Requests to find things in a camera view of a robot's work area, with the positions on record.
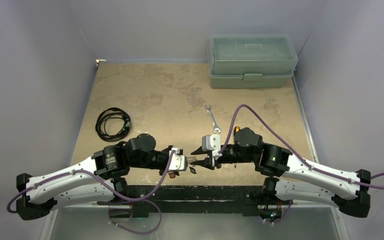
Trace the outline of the grey key holder plate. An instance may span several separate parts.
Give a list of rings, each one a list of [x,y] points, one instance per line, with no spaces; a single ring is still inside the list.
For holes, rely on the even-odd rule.
[[[198,159],[195,156],[190,156],[185,159],[187,167],[195,167]]]

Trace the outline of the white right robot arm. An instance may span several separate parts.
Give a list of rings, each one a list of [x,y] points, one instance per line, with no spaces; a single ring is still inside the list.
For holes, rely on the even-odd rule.
[[[257,198],[266,204],[291,200],[317,202],[336,207],[343,214],[366,218],[371,207],[368,184],[371,173],[338,170],[306,159],[289,149],[265,143],[261,135],[246,127],[236,128],[232,144],[225,148],[217,134],[206,135],[191,155],[205,155],[193,165],[210,170],[223,164],[253,163],[255,171],[265,176]]]

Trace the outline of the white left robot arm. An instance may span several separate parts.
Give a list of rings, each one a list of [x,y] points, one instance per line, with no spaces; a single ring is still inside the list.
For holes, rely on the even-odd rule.
[[[155,147],[155,138],[142,133],[106,146],[62,170],[42,176],[19,174],[18,194],[7,204],[7,211],[29,221],[78,203],[122,205],[144,201],[160,188],[166,176],[177,176],[188,167],[183,149],[169,145],[158,151]],[[125,176],[131,168],[157,170],[161,179],[150,193],[130,194]]]

